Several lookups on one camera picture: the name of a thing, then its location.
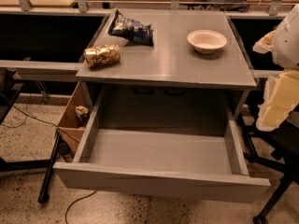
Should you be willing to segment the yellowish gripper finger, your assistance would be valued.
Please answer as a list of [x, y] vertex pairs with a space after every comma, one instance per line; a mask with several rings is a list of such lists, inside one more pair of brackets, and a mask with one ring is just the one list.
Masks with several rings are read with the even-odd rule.
[[279, 76], [270, 76], [264, 86], [263, 103], [256, 127], [272, 132], [299, 105], [299, 71], [287, 70]]

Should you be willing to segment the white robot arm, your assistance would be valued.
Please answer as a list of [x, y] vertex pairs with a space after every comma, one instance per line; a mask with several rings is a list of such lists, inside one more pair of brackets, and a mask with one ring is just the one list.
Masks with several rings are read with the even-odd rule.
[[273, 63], [284, 71], [277, 77], [269, 76], [265, 82], [263, 104], [256, 127], [272, 132], [299, 105], [299, 5], [278, 25], [277, 29], [257, 41], [253, 50], [272, 53]]

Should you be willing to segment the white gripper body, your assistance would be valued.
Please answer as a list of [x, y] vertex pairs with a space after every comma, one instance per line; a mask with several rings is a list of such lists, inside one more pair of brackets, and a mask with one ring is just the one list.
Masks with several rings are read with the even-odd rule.
[[274, 51], [274, 37], [275, 31], [269, 32], [268, 34], [264, 35], [260, 40], [258, 40], [254, 46], [253, 50], [257, 53], [265, 54], [267, 52]]

